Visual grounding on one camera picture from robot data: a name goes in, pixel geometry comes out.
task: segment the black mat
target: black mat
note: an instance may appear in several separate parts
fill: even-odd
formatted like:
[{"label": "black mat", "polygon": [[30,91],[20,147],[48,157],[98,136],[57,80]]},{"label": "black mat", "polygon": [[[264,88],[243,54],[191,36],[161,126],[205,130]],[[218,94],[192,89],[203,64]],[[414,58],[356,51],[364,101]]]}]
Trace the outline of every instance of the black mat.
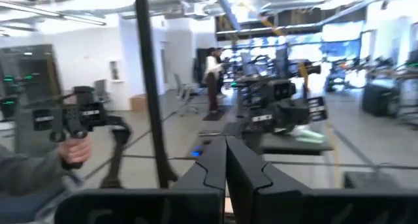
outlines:
[{"label": "black mat", "polygon": [[219,111],[216,113],[209,113],[203,118],[203,121],[219,121],[233,106],[219,106]]}]

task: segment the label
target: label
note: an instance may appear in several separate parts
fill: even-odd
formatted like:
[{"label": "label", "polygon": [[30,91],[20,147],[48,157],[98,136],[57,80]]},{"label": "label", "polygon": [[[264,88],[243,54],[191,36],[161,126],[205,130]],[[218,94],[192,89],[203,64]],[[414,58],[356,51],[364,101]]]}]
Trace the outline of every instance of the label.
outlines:
[{"label": "label", "polygon": [[45,121],[52,121],[54,119],[53,116],[45,116],[45,117],[39,117],[35,118],[36,122],[45,122]]},{"label": "label", "polygon": [[323,121],[328,119],[327,108],[323,97],[312,97],[308,99],[310,119],[312,121]]},{"label": "label", "polygon": [[286,129],[281,129],[281,128],[274,128],[274,133],[280,133],[286,131]]},{"label": "label", "polygon": [[253,122],[260,122],[260,121],[266,121],[266,120],[271,120],[273,118],[273,116],[271,114],[269,115],[264,115],[264,116],[255,116],[253,117]]},{"label": "label", "polygon": [[82,113],[83,116],[92,116],[95,114],[100,114],[99,110],[88,110]]}]

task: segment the long hair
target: long hair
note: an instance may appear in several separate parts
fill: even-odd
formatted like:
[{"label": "long hair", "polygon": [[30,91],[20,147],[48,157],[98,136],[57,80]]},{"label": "long hair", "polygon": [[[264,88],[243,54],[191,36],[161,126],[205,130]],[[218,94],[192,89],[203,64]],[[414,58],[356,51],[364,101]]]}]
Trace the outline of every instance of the long hair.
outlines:
[{"label": "long hair", "polygon": [[208,48],[208,55],[207,55],[207,57],[208,56],[213,56],[214,55],[214,52],[215,52],[215,48]]}]

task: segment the gray sleeve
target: gray sleeve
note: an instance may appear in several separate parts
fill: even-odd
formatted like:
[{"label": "gray sleeve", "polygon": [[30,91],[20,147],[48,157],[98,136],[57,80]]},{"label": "gray sleeve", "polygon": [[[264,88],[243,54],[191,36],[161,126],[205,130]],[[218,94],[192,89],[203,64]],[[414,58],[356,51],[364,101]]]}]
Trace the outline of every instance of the gray sleeve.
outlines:
[{"label": "gray sleeve", "polygon": [[0,146],[0,193],[26,195],[42,189],[68,172],[54,150],[45,157],[16,155]]}]

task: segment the hand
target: hand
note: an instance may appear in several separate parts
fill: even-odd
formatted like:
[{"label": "hand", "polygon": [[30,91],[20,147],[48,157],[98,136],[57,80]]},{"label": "hand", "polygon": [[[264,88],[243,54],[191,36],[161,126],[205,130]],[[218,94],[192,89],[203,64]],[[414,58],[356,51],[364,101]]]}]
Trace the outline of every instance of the hand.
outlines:
[{"label": "hand", "polygon": [[91,156],[89,138],[70,138],[59,145],[58,154],[68,164],[86,162]]}]

